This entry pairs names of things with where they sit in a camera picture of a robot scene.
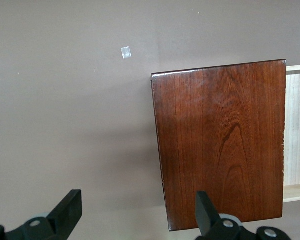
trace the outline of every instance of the gray wall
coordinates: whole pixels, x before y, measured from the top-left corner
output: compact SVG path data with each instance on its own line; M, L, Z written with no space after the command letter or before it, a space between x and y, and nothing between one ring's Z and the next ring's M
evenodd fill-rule
M0 224L82 189L72 240L194 239L168 232L151 73L283 58L300 0L0 0ZM300 239L284 207L271 224Z

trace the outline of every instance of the clamp jaw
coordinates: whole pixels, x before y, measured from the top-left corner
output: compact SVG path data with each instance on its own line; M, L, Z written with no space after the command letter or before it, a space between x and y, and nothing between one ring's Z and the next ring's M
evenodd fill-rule
M291 240L274 227L260 227L254 234L234 216L221 218L205 191L196 194L195 218L202 235L196 240Z
M10 232L0 225L0 240L66 240L81 216L81 190L71 190L47 217L33 218Z

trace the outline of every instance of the dark wood panel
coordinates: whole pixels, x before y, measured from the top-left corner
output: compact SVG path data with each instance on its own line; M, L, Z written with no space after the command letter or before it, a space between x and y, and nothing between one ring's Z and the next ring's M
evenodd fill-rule
M195 196L242 222L283 207L286 61L154 73L170 231L197 228Z

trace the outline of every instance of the wooden shelf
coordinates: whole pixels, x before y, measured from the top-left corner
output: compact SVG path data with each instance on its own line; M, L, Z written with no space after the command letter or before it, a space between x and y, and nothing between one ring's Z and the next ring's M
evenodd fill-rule
M284 203L300 201L300 65L286 71Z
M285 186L283 188L283 202L300 201L300 184Z

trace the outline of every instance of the white tape piece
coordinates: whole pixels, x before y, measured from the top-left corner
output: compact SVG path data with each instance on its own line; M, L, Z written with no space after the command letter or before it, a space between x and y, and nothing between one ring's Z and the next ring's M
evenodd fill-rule
M122 57L123 59L128 59L131 58L131 51L130 51L130 47L126 46L126 47L122 47L121 48L121 52L122 52Z

